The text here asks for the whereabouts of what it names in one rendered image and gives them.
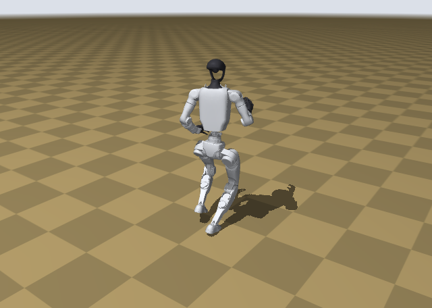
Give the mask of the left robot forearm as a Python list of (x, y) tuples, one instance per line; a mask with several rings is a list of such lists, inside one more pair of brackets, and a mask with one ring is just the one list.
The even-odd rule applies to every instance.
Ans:
[(197, 134), (200, 134), (200, 131), (202, 130), (202, 128), (198, 128), (198, 127), (196, 127), (194, 124), (193, 124), (193, 122), (191, 122), (191, 124), (190, 125), (185, 125), (185, 124), (183, 124), (183, 123), (181, 123), (181, 125), (183, 126), (183, 127), (185, 127), (185, 129), (188, 129), (191, 133), (197, 133)]

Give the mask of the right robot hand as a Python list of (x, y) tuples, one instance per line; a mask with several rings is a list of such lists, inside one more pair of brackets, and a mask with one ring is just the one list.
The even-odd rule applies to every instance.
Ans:
[(248, 97), (244, 97), (243, 100), (244, 100), (244, 102), (245, 102), (245, 104), (247, 106), (248, 111), (250, 113), (252, 113), (252, 109), (253, 109), (253, 103), (252, 103), (252, 101), (250, 99), (248, 99)]

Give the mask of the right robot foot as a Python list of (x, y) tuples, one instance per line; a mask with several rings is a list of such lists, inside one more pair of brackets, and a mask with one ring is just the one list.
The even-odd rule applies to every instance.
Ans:
[(212, 224), (209, 224), (207, 226), (207, 228), (205, 230), (206, 233), (208, 233), (208, 234), (214, 234), (215, 232), (220, 231), (221, 226), (218, 224), (216, 227), (214, 227), (214, 223), (215, 222), (213, 222)]

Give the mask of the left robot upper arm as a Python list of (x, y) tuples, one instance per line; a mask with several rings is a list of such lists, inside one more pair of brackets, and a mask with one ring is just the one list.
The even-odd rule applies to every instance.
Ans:
[(184, 110), (182, 112), (182, 115), (180, 116), (180, 122), (187, 125), (187, 126), (190, 125), (192, 122), (192, 118), (190, 117), (190, 114), (194, 110), (196, 102), (198, 101), (199, 91), (200, 91), (200, 88), (192, 89), (189, 92), (187, 102), (184, 106)]

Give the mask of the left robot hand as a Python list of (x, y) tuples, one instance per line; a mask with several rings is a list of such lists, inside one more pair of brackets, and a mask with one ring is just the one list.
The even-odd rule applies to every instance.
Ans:
[[(203, 125), (197, 125), (196, 127), (202, 128), (202, 130), (200, 131), (200, 133), (208, 135), (207, 133), (203, 132), (203, 131), (206, 131), (206, 130), (203, 130)], [(209, 132), (209, 131), (207, 131), (207, 132)]]

